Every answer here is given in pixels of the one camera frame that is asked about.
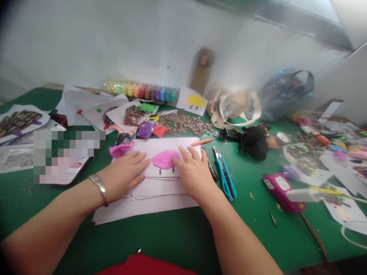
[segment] blue utility knife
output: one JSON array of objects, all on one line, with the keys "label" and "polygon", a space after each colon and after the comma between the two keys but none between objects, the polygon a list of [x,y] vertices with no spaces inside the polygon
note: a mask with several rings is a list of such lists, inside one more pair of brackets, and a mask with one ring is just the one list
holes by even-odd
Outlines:
[{"label": "blue utility knife", "polygon": [[237,198],[237,193],[236,189],[234,188],[232,179],[228,173],[226,163],[224,162],[224,159],[222,158],[222,155],[219,152],[218,148],[216,148],[215,146],[214,152],[216,156],[215,163],[218,166],[219,174],[221,176],[223,193],[229,201],[233,201],[235,198]]}]

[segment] white wall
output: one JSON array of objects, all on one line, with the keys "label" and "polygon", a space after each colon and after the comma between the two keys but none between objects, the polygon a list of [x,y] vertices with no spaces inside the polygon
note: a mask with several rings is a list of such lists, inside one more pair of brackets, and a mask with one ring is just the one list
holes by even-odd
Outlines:
[{"label": "white wall", "polygon": [[23,0],[3,32],[0,77],[25,90],[113,79],[182,86],[203,45],[216,51],[212,87],[257,89],[290,67],[319,79],[349,54],[194,0]]},{"label": "white wall", "polygon": [[353,49],[367,41],[367,1],[330,0],[347,33]]},{"label": "white wall", "polygon": [[345,116],[357,124],[367,123],[367,43],[352,53],[315,85],[320,95],[313,107],[330,99],[344,99],[335,115]]}]

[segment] yellow drawing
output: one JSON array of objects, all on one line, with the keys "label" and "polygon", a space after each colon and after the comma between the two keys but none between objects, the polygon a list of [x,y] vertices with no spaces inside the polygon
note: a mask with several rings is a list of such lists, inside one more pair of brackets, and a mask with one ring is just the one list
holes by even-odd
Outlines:
[{"label": "yellow drawing", "polygon": [[193,106],[196,106],[195,110],[197,110],[199,107],[205,107],[205,101],[199,95],[189,95],[185,101],[191,105],[189,109],[191,109]]}]

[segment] silver bracelet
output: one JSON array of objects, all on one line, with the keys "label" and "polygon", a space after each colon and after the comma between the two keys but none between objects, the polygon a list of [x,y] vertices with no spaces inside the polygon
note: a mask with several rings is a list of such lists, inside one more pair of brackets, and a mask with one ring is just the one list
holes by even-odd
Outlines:
[{"label": "silver bracelet", "polygon": [[104,189],[103,183],[97,174],[90,175],[89,178],[98,186],[102,193],[104,206],[107,207],[106,189]]}]

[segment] colorful clay tub set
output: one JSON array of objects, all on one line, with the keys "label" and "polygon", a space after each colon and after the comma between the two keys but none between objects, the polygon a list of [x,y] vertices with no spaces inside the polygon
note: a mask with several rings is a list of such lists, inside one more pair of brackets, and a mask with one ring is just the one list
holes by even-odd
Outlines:
[{"label": "colorful clay tub set", "polygon": [[106,88],[107,91],[112,94],[124,94],[140,99],[167,102],[175,102],[177,99],[177,89],[175,88],[135,83],[131,81],[108,81],[106,82]]}]

